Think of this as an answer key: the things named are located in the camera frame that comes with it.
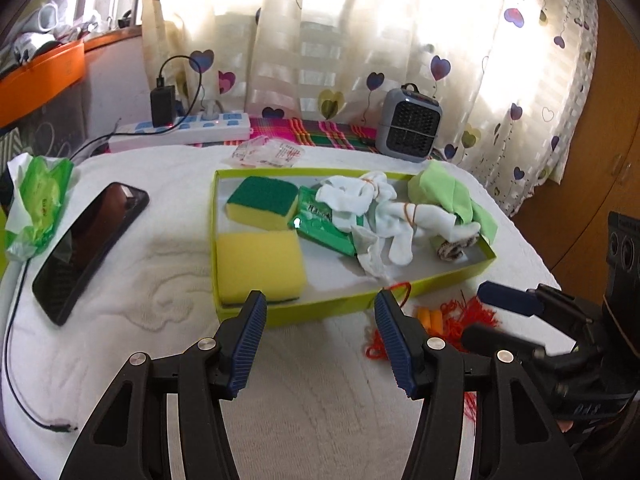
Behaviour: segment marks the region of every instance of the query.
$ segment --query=charging cable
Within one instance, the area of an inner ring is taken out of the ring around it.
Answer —
[[[182,54],[178,54],[177,56],[171,56],[170,58],[165,60],[164,63],[162,63],[162,66],[160,67],[160,70],[158,71],[158,78],[156,79],[156,86],[158,88],[162,88],[162,86],[164,86],[164,77],[162,77],[162,70],[164,70],[164,67],[166,66],[167,63],[169,63],[171,60],[174,60],[174,59],[188,59],[189,61],[193,62],[196,67],[198,67],[198,89],[196,90],[196,95],[193,96],[193,100],[191,101],[191,105],[189,106],[189,109],[186,111],[184,116],[181,117],[179,121],[177,121],[177,123],[175,123],[173,126],[170,126],[170,127],[166,128],[164,130],[160,130],[159,132],[153,132],[153,133],[149,133],[149,134],[135,134],[135,133],[128,133],[128,132],[127,133],[124,133],[124,132],[117,132],[117,133],[116,132],[111,132],[110,134],[105,134],[103,136],[96,137],[95,139],[91,139],[88,142],[84,143],[82,146],[80,146],[80,148],[78,148],[74,152],[74,154],[69,157],[69,160],[74,160],[74,158],[76,158],[76,156],[78,156],[78,153],[83,152],[85,149],[87,149],[92,144],[95,144],[96,142],[99,142],[100,140],[103,140],[103,139],[107,139],[108,140],[108,139],[111,139],[111,137],[117,137],[117,136],[138,137],[138,136],[162,135],[162,134],[165,134],[165,133],[170,132],[172,130],[175,130],[178,126],[180,126],[184,122],[184,120],[189,116],[189,114],[193,110],[193,107],[196,104],[196,101],[198,100],[198,94],[200,94],[200,89],[202,88],[202,67],[200,66],[198,61],[193,59],[193,57],[191,57],[191,56],[184,56]]]
[[[6,326],[6,336],[4,338],[4,351],[3,355],[3,365],[4,365],[4,374],[6,375],[6,382],[9,385],[9,390],[11,390],[12,396],[14,396],[15,402],[18,404],[18,407],[22,410],[22,412],[28,417],[28,419],[33,422],[39,428],[43,430],[53,431],[55,433],[71,433],[78,429],[78,427],[68,420],[55,420],[50,424],[46,424],[44,422],[40,422],[35,416],[31,415],[29,410],[24,407],[23,403],[20,402],[18,395],[15,392],[14,385],[11,382],[11,372],[9,370],[9,361],[8,361],[8,353],[9,353],[9,339],[11,337],[11,328],[14,326],[15,313],[18,311],[18,305],[20,304],[20,296],[22,295],[22,289],[24,288],[24,280],[27,277],[27,270],[29,269],[29,263],[31,260],[27,260],[24,264],[24,270],[22,271],[22,277],[20,279],[20,285],[18,286],[18,293],[16,294],[14,301],[14,308],[12,309],[11,316],[9,317],[9,321]]]

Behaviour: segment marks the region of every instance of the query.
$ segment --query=wooden cabinet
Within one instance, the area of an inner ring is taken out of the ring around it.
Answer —
[[[640,51],[605,0],[598,0],[598,18],[593,80],[562,184],[537,188],[513,219],[549,269],[596,220],[638,127]]]
[[[562,289],[600,303],[607,285],[609,211],[640,218],[640,128],[609,195],[588,227],[552,270]]]

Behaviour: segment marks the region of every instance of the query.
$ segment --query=plaid cloth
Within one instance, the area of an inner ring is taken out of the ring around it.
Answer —
[[[350,124],[336,124],[329,121],[303,121],[300,119],[251,119],[254,132],[251,138],[259,136],[277,137],[302,146],[322,146],[341,148],[358,152],[377,153],[375,128],[363,128]],[[228,140],[225,146],[240,144],[240,140]],[[214,146],[219,142],[202,144]]]

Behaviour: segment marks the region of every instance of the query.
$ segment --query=power strip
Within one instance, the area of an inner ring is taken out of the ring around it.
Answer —
[[[252,133],[249,115],[243,113],[217,114],[211,120],[203,120],[202,114],[188,116],[175,130],[161,135],[153,134],[165,130],[166,126],[154,128],[151,121],[121,126],[116,133],[135,133],[140,136],[111,137],[111,152],[126,152],[152,146],[175,146],[225,140],[248,140]]]

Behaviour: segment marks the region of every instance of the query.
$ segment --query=metal screw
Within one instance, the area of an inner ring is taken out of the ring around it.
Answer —
[[[216,347],[216,340],[212,337],[206,337],[198,341],[198,348],[200,350],[211,350]]]
[[[129,363],[134,366],[140,366],[145,361],[146,355],[144,355],[142,352],[137,352],[129,358]]]
[[[439,337],[431,337],[427,341],[427,346],[432,350],[442,350],[445,347],[445,342]]]
[[[513,354],[508,350],[498,351],[498,360],[503,363],[513,363]]]

